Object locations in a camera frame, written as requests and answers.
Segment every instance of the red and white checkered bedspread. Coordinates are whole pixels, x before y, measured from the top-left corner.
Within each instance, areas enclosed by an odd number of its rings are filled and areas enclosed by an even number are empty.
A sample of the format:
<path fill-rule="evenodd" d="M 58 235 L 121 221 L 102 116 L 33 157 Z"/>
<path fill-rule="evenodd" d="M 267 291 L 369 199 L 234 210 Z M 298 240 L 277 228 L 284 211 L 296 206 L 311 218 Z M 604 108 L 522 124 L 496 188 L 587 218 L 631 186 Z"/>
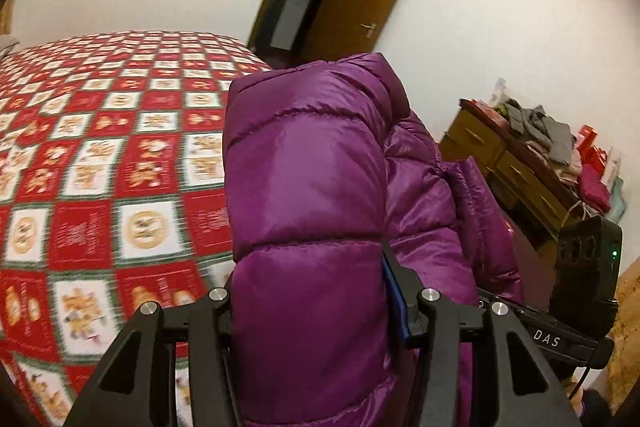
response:
<path fill-rule="evenodd" d="M 140 303 L 225 282 L 226 92 L 268 69 L 191 32 L 76 37 L 0 62 L 0 359 L 43 425 L 63 424 Z M 184 359 L 176 374 L 191 425 Z"/>

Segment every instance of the drawer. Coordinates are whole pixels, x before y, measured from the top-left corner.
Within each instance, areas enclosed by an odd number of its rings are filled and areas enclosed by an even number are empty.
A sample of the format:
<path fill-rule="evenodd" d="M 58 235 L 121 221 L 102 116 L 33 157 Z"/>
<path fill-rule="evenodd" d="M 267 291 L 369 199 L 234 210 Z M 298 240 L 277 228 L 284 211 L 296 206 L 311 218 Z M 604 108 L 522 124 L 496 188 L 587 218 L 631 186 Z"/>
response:
<path fill-rule="evenodd" d="M 560 228 L 566 210 L 531 169 L 508 151 L 498 160 L 495 169 L 533 206 L 530 210 L 534 214 L 542 215 L 554 230 Z"/>
<path fill-rule="evenodd" d="M 462 148 L 460 148 L 460 146 L 448 135 L 442 137 L 442 141 L 438 144 L 438 149 L 440 149 L 440 154 L 445 162 L 466 160 L 471 156 L 468 152 L 462 150 Z M 476 160 L 476 163 L 478 164 L 478 168 L 480 169 L 482 176 L 486 178 L 489 175 L 489 169 L 479 163 L 478 160 Z"/>
<path fill-rule="evenodd" d="M 491 165 L 504 149 L 500 136 L 472 114 L 462 110 L 453 121 L 447 136 L 467 156 L 473 156 L 482 165 Z"/>

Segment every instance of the pile of clothes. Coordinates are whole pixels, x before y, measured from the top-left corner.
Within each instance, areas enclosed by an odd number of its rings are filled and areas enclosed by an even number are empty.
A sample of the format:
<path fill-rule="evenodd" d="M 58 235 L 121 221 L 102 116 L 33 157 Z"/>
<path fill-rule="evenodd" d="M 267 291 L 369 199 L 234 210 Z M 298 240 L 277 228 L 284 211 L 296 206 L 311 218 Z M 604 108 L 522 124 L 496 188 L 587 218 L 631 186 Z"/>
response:
<path fill-rule="evenodd" d="M 583 126 L 575 137 L 568 124 L 549 117 L 542 106 L 527 109 L 514 99 L 506 99 L 494 110 L 509 122 L 511 134 L 587 205 L 590 214 L 619 222 L 626 210 L 618 176 L 620 154 L 595 147 L 593 128 Z"/>

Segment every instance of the metal screw head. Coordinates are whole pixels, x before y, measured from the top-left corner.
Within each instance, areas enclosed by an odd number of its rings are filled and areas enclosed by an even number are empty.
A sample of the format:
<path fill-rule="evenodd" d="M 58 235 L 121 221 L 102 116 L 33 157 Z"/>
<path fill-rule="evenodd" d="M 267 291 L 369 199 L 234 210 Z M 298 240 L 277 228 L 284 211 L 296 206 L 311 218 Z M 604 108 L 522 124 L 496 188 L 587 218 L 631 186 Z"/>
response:
<path fill-rule="evenodd" d="M 491 305 L 491 311 L 496 315 L 507 315 L 509 307 L 504 302 L 496 301 Z"/>
<path fill-rule="evenodd" d="M 209 299 L 212 301 L 223 301 L 226 299 L 227 292 L 224 288 L 214 288 L 209 292 Z"/>
<path fill-rule="evenodd" d="M 140 311 L 143 315 L 153 315 L 154 313 L 156 313 L 157 309 L 158 305 L 153 301 L 147 301 L 145 303 L 142 303 L 142 305 L 140 306 Z"/>
<path fill-rule="evenodd" d="M 420 292 L 420 295 L 425 301 L 430 302 L 437 301 L 440 298 L 440 292 L 435 288 L 425 288 Z"/>

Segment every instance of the jacket sleeve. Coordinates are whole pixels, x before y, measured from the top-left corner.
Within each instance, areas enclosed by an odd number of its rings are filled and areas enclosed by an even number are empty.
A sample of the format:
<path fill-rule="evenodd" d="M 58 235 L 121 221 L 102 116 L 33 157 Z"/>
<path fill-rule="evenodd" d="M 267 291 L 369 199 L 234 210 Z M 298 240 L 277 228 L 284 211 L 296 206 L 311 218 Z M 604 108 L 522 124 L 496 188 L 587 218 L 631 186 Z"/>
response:
<path fill-rule="evenodd" d="M 244 418 L 364 425 L 382 407 L 382 143 L 403 110 L 375 54 L 232 83 L 223 150 Z"/>
<path fill-rule="evenodd" d="M 524 303 L 513 238 L 476 161 L 469 158 L 442 166 L 456 201 L 460 243 L 476 284 Z"/>

